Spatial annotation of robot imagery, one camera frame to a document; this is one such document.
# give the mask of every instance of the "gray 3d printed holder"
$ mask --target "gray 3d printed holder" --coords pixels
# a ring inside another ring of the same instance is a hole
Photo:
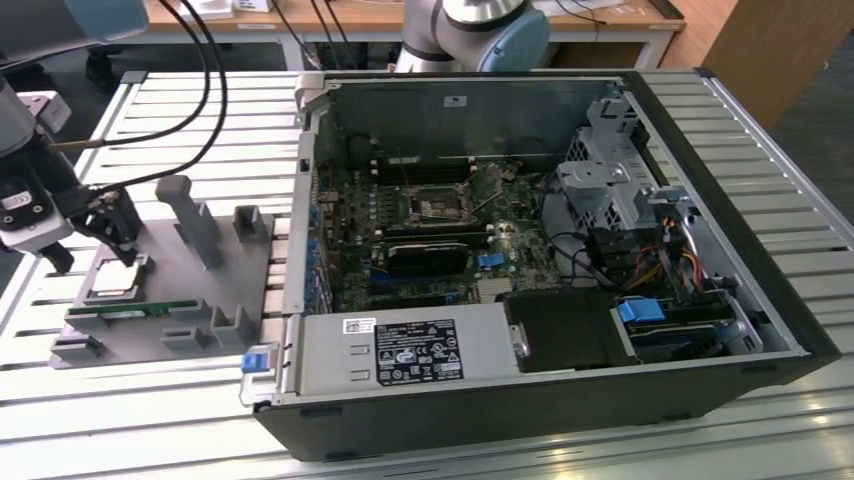
[[[243,354],[261,329],[271,215],[213,217],[184,176],[160,180],[177,222],[144,222],[136,266],[99,247],[49,365],[76,368]]]

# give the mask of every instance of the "slotted work surface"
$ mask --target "slotted work surface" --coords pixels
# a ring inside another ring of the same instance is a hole
[[[814,478],[817,472],[829,475],[851,467],[854,253],[847,234],[714,82],[692,72],[644,77],[842,350],[839,361],[790,385],[750,393],[702,419],[300,463],[240,405],[239,356],[67,371],[47,366],[51,342],[95,255],[95,243],[75,236],[65,242],[76,258],[72,275],[49,275],[49,265],[28,258],[0,302],[4,478],[96,473],[144,479],[580,478],[583,471],[584,478],[624,479],[643,471],[650,478],[682,480],[694,478],[702,465],[718,478]],[[231,74],[225,131],[204,161],[187,171],[193,197],[208,202],[213,215],[229,215],[243,204],[275,215],[265,339],[276,337],[280,327],[273,320],[287,268],[299,138],[295,80],[287,72]],[[120,87],[96,133],[119,138],[157,131],[192,111],[200,95],[200,74],[149,74],[143,84]],[[181,133],[87,152],[77,167],[85,182],[104,184],[184,162],[208,138],[217,108],[208,106]],[[679,183],[660,151],[652,154],[670,182]],[[140,215],[169,218],[153,189],[153,183],[131,188]]]

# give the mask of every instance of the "blue latch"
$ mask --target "blue latch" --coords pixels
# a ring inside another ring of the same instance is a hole
[[[502,252],[478,256],[478,267],[492,268],[504,263],[504,254]]]
[[[627,299],[618,307],[616,311],[623,319],[623,323],[628,322],[660,322],[664,320],[664,312],[658,300],[654,298],[631,298]]]
[[[247,353],[240,363],[243,373],[261,373],[269,370],[268,353]]]

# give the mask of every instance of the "power supply label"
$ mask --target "power supply label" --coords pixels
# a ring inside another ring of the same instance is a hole
[[[374,340],[383,387],[463,378],[454,320],[376,325]]]

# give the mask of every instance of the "motherboard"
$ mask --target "motherboard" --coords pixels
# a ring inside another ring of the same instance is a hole
[[[543,178],[511,157],[320,169],[334,311],[490,303],[559,286],[536,212]]]

